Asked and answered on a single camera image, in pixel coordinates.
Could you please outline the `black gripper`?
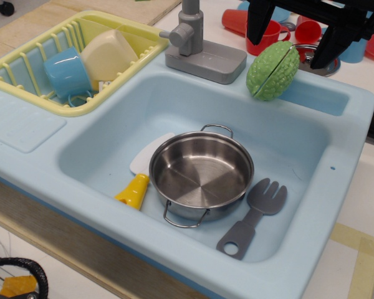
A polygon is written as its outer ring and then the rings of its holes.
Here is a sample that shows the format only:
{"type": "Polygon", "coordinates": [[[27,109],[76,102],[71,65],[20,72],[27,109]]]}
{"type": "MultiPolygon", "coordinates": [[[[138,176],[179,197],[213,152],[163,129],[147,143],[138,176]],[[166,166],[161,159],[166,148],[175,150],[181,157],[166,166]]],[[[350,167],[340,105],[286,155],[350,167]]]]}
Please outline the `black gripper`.
{"type": "Polygon", "coordinates": [[[328,25],[310,67],[322,69],[349,46],[352,40],[370,40],[374,34],[374,1],[338,1],[334,6],[326,1],[268,1],[250,0],[247,10],[246,36],[258,45],[270,23],[275,7],[328,25]]]}

